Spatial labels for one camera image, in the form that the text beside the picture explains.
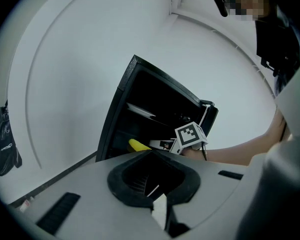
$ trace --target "black bag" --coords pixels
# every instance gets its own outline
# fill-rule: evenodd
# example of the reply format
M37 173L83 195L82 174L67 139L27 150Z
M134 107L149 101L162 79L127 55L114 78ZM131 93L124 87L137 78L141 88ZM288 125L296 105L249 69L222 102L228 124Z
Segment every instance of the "black bag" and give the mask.
M12 135L6 102L5 106L0 107L0 176L7 174L14 166L19 168L21 165L22 159Z

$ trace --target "person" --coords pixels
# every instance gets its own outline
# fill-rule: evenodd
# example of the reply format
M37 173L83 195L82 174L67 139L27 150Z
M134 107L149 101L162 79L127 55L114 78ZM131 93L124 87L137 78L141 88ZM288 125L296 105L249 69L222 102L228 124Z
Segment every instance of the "person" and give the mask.
M269 21L269 19L277 18L280 12L271 0L226 0L225 6L230 14L242 14L244 12L257 21ZM290 79L292 75L284 75L284 77ZM283 88L283 81L277 76L275 78L275 94L278 95ZM287 139L288 136L289 129L285 119L280 110L276 109L272 123L264 134L229 148L207 150L206 159L210 162L248 166L253 156L267 153L274 144L282 139ZM185 148L182 155L195 160L205 159L202 150L191 148Z

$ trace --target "person's arm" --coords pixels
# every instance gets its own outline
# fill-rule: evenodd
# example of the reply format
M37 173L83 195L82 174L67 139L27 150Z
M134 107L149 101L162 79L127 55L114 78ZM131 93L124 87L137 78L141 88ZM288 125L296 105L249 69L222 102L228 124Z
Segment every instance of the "person's arm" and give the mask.
M253 156L268 152L274 144L281 140L285 124L286 122L281 112L277 109L272 123L265 134L236 146L207 150L207 160L247 166ZM201 150L187 148L182 154L191 159L204 160Z

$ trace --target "yellow object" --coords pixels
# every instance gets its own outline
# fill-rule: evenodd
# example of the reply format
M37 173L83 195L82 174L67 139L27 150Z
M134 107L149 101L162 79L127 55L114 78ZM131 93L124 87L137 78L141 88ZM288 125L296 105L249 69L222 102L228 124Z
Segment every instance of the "yellow object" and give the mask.
M136 151L144 151L144 150L151 150L150 147L143 145L142 143L140 143L139 141L135 140L135 139L129 139L129 145Z

